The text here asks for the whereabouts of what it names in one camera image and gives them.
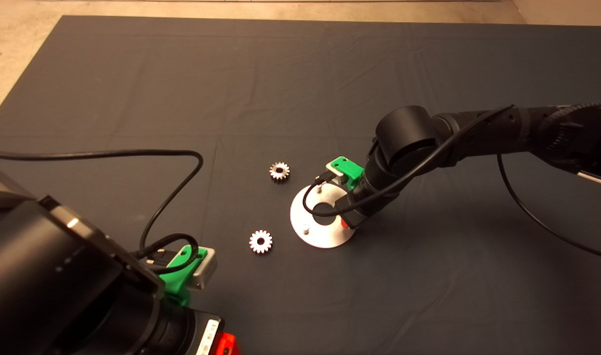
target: white label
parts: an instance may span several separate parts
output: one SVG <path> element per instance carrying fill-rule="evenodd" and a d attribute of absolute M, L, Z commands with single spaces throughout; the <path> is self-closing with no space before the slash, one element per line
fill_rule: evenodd
<path fill-rule="evenodd" d="M 199 342 L 199 348 L 197 348 L 195 355 L 208 355 L 211 351 L 212 342 L 215 340 L 217 328 L 219 328 L 219 321 L 209 319 L 208 324 L 206 324 L 206 329 L 204 329 L 204 334 L 202 335 L 202 341 Z"/>

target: white disc with hole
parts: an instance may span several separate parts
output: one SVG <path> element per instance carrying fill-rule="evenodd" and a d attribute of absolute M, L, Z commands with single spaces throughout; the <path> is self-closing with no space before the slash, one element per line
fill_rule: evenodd
<path fill-rule="evenodd" d="M 302 198 L 305 196 L 309 186 L 298 192 L 291 202 L 289 209 L 289 219 L 294 232 L 307 244 L 317 248 L 334 248 L 346 243 L 354 233 L 354 229 L 342 226 L 342 218 L 336 216 L 335 220 L 329 225 L 322 225 L 314 220 L 314 216 L 307 212 L 302 205 Z M 307 196 L 307 207 L 314 209 L 317 204 L 326 203 L 335 205 L 336 200 L 346 195 L 346 191 L 333 184 L 323 184 L 322 189 L 313 188 Z"/>

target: beige floor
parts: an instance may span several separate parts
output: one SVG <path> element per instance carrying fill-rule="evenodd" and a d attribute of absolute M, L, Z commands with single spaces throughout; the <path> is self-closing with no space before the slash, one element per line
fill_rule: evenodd
<path fill-rule="evenodd" d="M 332 3 L 0 0 L 0 103 L 62 14 L 601 25 L 601 0 Z"/>

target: spur gear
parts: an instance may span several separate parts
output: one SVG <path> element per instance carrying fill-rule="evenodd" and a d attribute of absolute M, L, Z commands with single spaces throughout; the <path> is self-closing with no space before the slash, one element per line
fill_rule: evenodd
<path fill-rule="evenodd" d="M 257 254 L 263 254 L 272 247 L 272 236 L 269 232 L 260 230 L 255 231 L 250 237 L 250 249 Z"/>
<path fill-rule="evenodd" d="M 269 167 L 269 175 L 275 182 L 284 182 L 289 177 L 289 166 L 284 162 L 276 162 Z"/>

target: dark gray tablecloth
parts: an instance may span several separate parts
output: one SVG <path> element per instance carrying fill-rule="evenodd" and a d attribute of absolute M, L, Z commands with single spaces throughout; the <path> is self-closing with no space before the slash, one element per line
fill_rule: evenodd
<path fill-rule="evenodd" d="M 288 217 L 327 161 L 363 163 L 393 108 L 598 100 L 601 27 L 66 16 L 0 108 L 0 149 L 200 151 L 152 235 L 217 249 L 194 305 L 243 353 L 601 354 L 601 259 L 528 220 L 493 157 L 414 180 L 340 248 L 308 246 Z M 267 175 L 278 160 L 287 184 Z M 192 164 L 0 162 L 129 249 Z M 601 249 L 601 186 L 525 154 L 508 170 L 537 215 Z M 275 238 L 265 256 L 257 229 Z"/>

